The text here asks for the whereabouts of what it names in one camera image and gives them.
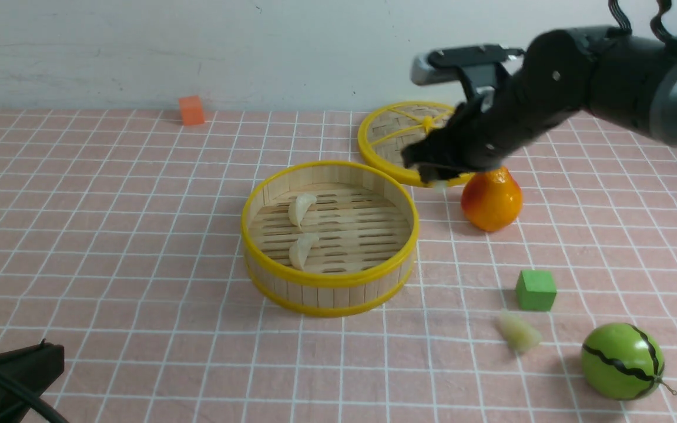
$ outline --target wooden block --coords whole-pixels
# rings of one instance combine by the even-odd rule
[[[522,310],[550,311],[557,289],[547,270],[522,270],[516,283],[516,298]]]
[[[199,96],[179,99],[179,112],[182,115],[182,125],[202,125],[205,123],[205,114]]]

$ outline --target toy fruit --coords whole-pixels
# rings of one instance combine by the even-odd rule
[[[589,385],[613,400],[647,397],[664,385],[665,356],[644,330],[627,323],[594,329],[581,346],[581,369]]]
[[[461,193],[464,217],[485,232],[513,223],[523,204],[521,187],[505,167],[475,174]]]

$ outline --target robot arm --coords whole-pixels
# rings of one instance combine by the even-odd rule
[[[658,40],[632,35],[610,0],[618,26],[557,29],[526,51],[465,46],[418,56],[417,85],[460,81],[467,101],[446,126],[402,151],[424,183],[486,172],[580,110],[677,147],[677,37],[662,26],[670,0],[651,22]],[[523,56],[513,75],[503,62]]]

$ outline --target orange cube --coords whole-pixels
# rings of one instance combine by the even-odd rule
[[[199,96],[179,99],[179,112],[182,115],[182,125],[202,125],[205,123],[205,114]]]

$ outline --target bamboo steamer lid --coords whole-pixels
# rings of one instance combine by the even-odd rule
[[[404,169],[401,150],[444,126],[454,108],[435,102],[400,102],[370,113],[360,125],[357,141],[365,162],[400,184],[425,187],[416,169]],[[462,185],[471,177],[462,174],[448,181]]]

